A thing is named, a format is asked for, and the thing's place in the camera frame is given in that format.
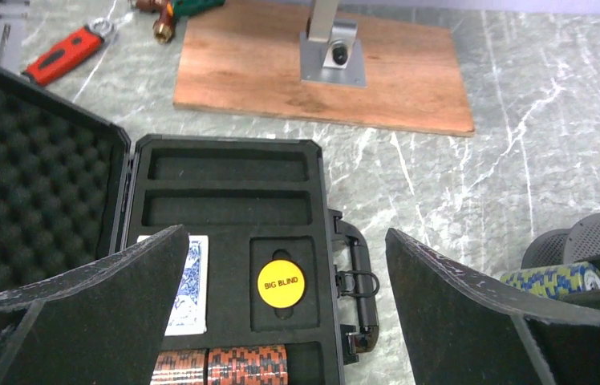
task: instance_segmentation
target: wooden board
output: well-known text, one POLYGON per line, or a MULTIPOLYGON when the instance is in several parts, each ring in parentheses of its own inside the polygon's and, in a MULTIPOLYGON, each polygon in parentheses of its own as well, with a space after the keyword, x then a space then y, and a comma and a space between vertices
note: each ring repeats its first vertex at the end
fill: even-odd
POLYGON ((358 21, 367 87, 301 82, 299 34, 308 6, 228 0, 189 20, 174 104, 192 109, 474 134, 451 31, 358 21))

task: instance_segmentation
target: blue and white playing card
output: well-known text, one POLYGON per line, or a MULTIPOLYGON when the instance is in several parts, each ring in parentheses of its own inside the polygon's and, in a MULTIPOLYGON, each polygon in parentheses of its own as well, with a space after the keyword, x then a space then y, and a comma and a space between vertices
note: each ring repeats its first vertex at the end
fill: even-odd
MULTIPOLYGON (((142 235, 138 242, 149 236, 142 235)), ((208 236, 189 235, 189 254, 165 335, 205 333, 205 298, 208 289, 208 236)))

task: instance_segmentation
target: yellow big blind button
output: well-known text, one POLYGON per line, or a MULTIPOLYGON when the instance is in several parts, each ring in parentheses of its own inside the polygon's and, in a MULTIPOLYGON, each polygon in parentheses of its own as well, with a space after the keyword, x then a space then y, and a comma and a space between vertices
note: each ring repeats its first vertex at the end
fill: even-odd
POLYGON ((267 305, 285 309, 300 301, 305 292, 305 276, 291 261, 272 261, 257 276, 257 291, 267 305))

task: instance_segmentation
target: marble countertop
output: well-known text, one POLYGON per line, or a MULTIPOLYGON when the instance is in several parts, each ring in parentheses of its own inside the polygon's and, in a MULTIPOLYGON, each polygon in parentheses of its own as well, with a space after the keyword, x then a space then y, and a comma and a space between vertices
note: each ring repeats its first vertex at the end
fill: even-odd
MULTIPOLYGON (((476 124, 476 135, 463 139, 175 110, 184 23, 172 44, 159 46, 150 32, 156 16, 130 14, 124 0, 30 9, 24 66, 90 18, 120 21, 105 51, 49 89, 134 140, 158 132, 303 138, 323 147, 329 205, 363 231, 382 282, 380 340, 346 367, 348 384, 414 383, 387 275, 388 228, 495 275, 519 268, 538 235, 600 212, 600 16, 345 6, 452 28, 476 124)), ((344 322, 355 319, 351 305, 341 300, 344 322)))

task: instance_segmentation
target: black case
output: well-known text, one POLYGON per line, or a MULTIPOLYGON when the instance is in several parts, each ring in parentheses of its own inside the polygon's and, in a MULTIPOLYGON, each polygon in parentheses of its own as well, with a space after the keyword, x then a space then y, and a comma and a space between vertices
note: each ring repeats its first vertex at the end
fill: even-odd
POLYGON ((36 258, 35 268, 2 285, 49 277, 106 257, 140 235, 183 224, 190 234, 209 237, 207 331, 166 337, 165 350, 284 344, 290 383, 344 383, 343 364, 357 362, 377 341, 379 284, 359 231, 326 206, 321 148, 310 140, 148 135, 130 150, 121 127, 0 68, 0 159, 7 162, 0 165, 0 207, 6 205, 0 215, 22 210, 19 215, 29 217, 40 210, 44 219, 35 223, 49 224, 53 235, 23 237, 36 253, 39 242, 58 244, 56 231, 66 230, 56 229, 60 223, 69 233, 87 234, 54 251, 66 254, 62 264, 36 258), (21 168, 12 172, 17 176, 10 161, 21 168), (56 176, 68 179, 58 184, 56 176), (17 198, 7 191, 15 181, 26 190, 17 198), (83 188, 86 183, 103 186, 96 193, 83 188), (78 186, 79 201, 71 200, 71 185, 78 186), (24 195, 28 204, 18 199, 24 195), (349 247, 353 270, 336 270, 336 241, 349 247), (76 260, 72 253, 89 256, 76 260), (260 299, 255 284, 263 265, 279 254, 306 277, 306 292, 287 319, 260 299), (340 296, 356 298, 358 326, 339 324, 340 296))

